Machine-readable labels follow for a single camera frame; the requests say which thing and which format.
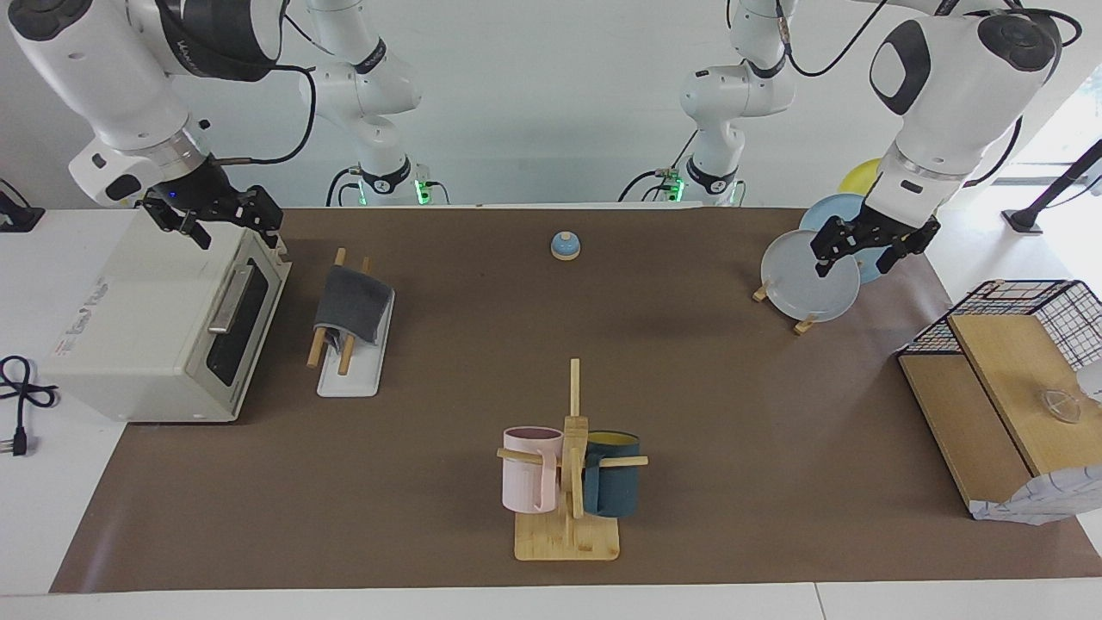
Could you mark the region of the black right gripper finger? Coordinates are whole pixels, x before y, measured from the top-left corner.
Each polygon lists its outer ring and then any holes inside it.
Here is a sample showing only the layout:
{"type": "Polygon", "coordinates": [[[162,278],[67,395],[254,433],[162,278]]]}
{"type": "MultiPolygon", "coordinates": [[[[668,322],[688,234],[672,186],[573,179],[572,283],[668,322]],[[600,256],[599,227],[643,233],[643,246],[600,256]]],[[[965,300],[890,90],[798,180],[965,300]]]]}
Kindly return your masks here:
{"type": "Polygon", "coordinates": [[[229,222],[252,229],[257,233],[278,233],[283,213],[270,194],[260,185],[233,193],[228,197],[229,222]]]}
{"type": "Polygon", "coordinates": [[[166,202],[152,196],[147,196],[142,200],[142,208],[163,232],[190,237],[202,250],[209,250],[210,235],[201,226],[195,213],[186,209],[184,214],[180,214],[171,208],[166,202]]]}

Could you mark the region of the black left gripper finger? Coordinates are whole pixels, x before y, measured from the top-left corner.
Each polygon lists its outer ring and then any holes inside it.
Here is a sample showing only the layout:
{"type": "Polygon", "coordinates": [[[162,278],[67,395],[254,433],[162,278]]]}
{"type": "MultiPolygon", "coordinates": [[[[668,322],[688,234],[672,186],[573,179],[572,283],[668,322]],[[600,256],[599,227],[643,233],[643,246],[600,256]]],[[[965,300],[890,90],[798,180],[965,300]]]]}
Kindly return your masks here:
{"type": "Polygon", "coordinates": [[[861,251],[853,236],[853,226],[842,217],[829,217],[811,240],[811,251],[815,257],[815,275],[827,278],[839,260],[861,251]]]}
{"type": "Polygon", "coordinates": [[[926,251],[936,236],[940,231],[939,220],[928,220],[923,227],[910,233],[894,237],[887,246],[884,254],[878,258],[878,271],[882,275],[888,274],[899,260],[907,255],[920,255],[926,251]]]}

